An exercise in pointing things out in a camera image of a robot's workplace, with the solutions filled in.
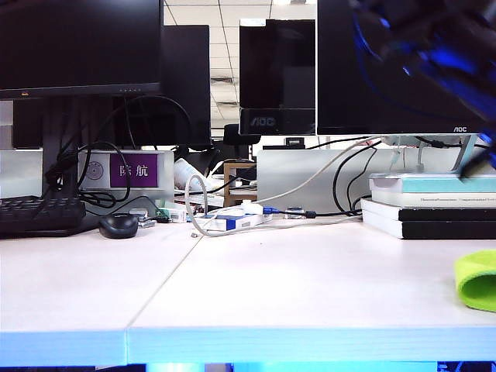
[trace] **black mouse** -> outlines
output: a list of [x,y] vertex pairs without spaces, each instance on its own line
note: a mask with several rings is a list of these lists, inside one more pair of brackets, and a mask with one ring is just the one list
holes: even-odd
[[100,233],[109,239],[132,238],[138,231],[138,218],[127,213],[106,215],[100,219]]

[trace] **desk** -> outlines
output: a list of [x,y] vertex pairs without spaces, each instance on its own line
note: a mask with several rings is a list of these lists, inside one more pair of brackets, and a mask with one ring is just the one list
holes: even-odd
[[133,323],[129,361],[493,360],[496,314],[453,263],[491,241],[347,223],[204,238]]
[[190,231],[0,241],[0,366],[126,364],[126,330],[199,242]]
[[456,258],[494,241],[401,241],[358,222],[190,228],[0,242],[0,364],[496,356],[496,315],[462,305],[453,280]]

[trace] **stack of books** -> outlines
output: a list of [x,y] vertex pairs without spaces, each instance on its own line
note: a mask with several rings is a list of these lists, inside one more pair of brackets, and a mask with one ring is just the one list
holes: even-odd
[[496,239],[496,176],[372,175],[364,223],[400,239]]

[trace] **keyboard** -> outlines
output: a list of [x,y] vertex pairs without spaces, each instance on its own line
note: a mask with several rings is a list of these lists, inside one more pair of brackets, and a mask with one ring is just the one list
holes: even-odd
[[0,234],[71,229],[86,215],[79,198],[0,200]]

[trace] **neon green sponge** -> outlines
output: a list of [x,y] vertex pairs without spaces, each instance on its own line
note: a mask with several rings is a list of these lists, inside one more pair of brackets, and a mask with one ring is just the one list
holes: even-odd
[[482,250],[455,263],[456,290],[471,308],[496,312],[496,250]]

